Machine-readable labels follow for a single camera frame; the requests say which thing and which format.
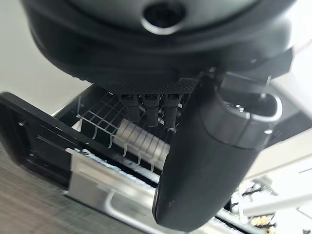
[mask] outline gray floor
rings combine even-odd
[[[61,189],[15,165],[0,145],[1,234],[140,234],[61,195]]]

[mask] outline wire rack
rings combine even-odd
[[[158,112],[158,127],[148,127],[145,109],[140,106],[140,119],[132,123],[127,118],[126,108],[119,101],[117,95],[107,92],[93,107],[80,114],[80,99],[77,117],[94,126],[92,140],[95,140],[99,131],[109,135],[108,148],[114,144],[123,148],[123,157],[127,152],[137,156],[137,164],[141,160],[162,170],[165,157],[170,149],[170,142],[179,125],[178,119],[174,129],[164,127],[163,106]]]

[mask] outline dishwasher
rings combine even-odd
[[[222,207],[263,149],[312,127],[270,85],[296,1],[21,2],[43,55],[94,84],[54,116],[0,94],[16,163],[150,234],[263,233]]]

